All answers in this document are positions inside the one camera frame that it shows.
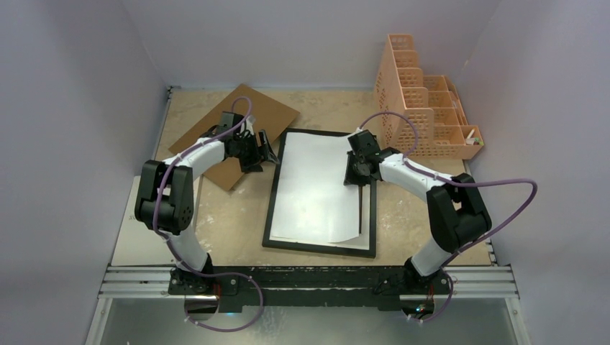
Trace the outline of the black picture frame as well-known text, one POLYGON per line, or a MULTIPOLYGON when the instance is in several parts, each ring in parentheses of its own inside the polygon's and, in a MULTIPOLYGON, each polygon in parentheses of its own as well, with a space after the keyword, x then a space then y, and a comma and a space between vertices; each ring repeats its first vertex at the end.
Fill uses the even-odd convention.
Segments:
POLYGON ((345 185, 350 145, 344 132, 287 129, 265 219, 262 245, 374 258, 377 188, 345 185))

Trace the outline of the sunflower photo print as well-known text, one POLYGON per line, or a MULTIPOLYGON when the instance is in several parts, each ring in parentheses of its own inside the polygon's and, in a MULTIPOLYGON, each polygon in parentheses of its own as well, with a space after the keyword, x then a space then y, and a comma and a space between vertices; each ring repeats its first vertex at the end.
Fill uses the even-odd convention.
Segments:
POLYGON ((346 134, 289 132, 283 146, 277 190, 348 186, 343 182, 350 150, 346 134))

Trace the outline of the brown frame backing board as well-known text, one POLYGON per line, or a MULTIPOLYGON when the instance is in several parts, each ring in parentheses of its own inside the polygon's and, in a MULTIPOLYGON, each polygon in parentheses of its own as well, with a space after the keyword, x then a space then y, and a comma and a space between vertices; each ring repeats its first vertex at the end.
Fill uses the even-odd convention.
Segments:
POLYGON ((180 139, 170 146, 173 154, 181 153, 203 139, 205 134, 211 132, 218 135, 227 132, 239 120, 250 115, 247 120, 253 123, 252 129, 242 125, 239 129, 227 133, 219 139, 226 144, 224 149, 225 160, 210 167, 204 175, 223 190, 232 187, 248 172, 260 172, 260 163, 269 156, 269 152, 260 142, 260 133, 265 132, 264 139, 268 144, 273 143, 288 126, 297 119, 299 111, 281 103, 255 89, 239 85, 227 97, 220 101, 212 110, 189 129, 180 139))

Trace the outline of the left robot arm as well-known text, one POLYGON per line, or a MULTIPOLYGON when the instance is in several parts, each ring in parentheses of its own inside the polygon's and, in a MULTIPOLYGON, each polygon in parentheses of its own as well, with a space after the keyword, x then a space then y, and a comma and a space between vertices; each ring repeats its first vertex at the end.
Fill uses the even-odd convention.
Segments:
POLYGON ((264 162, 279 163, 265 130, 253 129, 251 114, 225 111, 217 125, 184 151, 142 166, 135 218, 165 242, 177 269, 188 272, 186 284, 198 294, 214 287, 215 273, 194 231, 193 182, 229 158, 238 160, 243 174, 262 171, 264 162))

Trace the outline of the white mat board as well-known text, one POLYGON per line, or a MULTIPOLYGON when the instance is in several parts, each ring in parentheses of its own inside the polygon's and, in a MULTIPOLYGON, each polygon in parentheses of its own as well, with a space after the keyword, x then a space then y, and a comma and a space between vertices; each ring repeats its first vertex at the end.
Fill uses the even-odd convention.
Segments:
POLYGON ((343 255, 373 254, 373 189, 334 184, 297 191, 280 187, 270 203, 263 245, 343 255))

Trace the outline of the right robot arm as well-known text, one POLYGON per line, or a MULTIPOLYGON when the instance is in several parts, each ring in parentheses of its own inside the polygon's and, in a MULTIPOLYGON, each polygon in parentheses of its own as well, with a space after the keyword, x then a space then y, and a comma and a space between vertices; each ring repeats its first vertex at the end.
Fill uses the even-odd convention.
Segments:
POLYGON ((491 217, 474 179, 451 176, 415 163, 397 149, 379 147, 368 131, 347 137, 345 185, 382 181, 422 199, 427 205, 430 240, 404 264, 404 283, 412 292, 429 287, 443 264, 466 244, 491 229, 491 217))

